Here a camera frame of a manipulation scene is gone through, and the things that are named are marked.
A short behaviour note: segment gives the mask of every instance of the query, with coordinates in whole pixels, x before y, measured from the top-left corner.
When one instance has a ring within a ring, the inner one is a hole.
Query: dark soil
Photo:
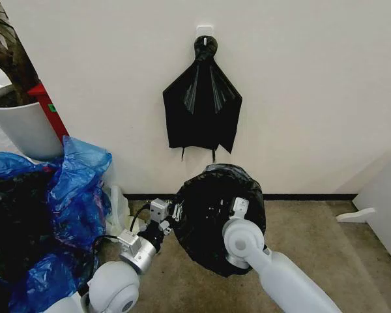
[[[34,102],[36,102],[35,97],[31,97],[30,103]],[[0,108],[13,108],[15,106],[19,106],[15,91],[11,91],[0,97]]]

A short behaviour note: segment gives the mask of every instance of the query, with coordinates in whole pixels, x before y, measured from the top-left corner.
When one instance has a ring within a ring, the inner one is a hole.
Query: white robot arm
[[[264,250],[264,237],[257,225],[244,220],[248,201],[237,198],[235,215],[223,228],[227,260],[240,268],[259,274],[265,292],[284,312],[339,313],[331,298],[287,256]]]
[[[265,292],[286,313],[341,312],[331,298],[298,268],[287,256],[265,247],[259,227],[244,219],[249,202],[236,198],[234,215],[224,225],[222,234],[228,255],[226,259],[242,269],[252,268],[259,274]],[[170,233],[168,203],[151,203],[151,223],[140,236],[124,230],[118,237],[123,261],[103,264],[89,282],[90,305],[83,312],[128,312],[138,300],[139,276],[150,266],[159,251],[164,235]],[[51,306],[46,313],[65,313],[67,298]]]

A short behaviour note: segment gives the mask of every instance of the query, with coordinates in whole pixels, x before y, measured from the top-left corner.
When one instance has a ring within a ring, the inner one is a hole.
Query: baseboard
[[[263,194],[268,201],[351,201],[357,194]]]
[[[174,194],[124,194],[128,200],[151,200],[174,198]],[[263,194],[263,199],[267,201],[351,201],[357,194]]]

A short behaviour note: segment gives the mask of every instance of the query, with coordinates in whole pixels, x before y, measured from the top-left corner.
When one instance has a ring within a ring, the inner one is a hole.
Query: blue plastic bag
[[[56,249],[44,256],[27,273],[11,295],[14,313],[43,312],[58,300],[74,294],[84,284],[91,266],[89,254]]]
[[[55,237],[66,245],[91,249],[94,238],[106,232],[110,211],[101,176],[111,164],[105,149],[64,136],[64,160],[48,193]]]
[[[33,164],[26,158],[10,152],[0,152],[0,178],[6,179],[32,171],[55,171],[60,166],[60,160]]]

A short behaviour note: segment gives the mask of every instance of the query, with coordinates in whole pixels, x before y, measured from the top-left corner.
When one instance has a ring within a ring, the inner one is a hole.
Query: red box
[[[61,143],[63,142],[63,136],[68,135],[66,128],[59,117],[57,110],[52,104],[51,98],[48,96],[45,87],[42,83],[39,83],[31,90],[27,92],[29,96],[36,97],[39,101],[42,110],[44,110],[48,121],[51,123],[55,133],[57,134]]]

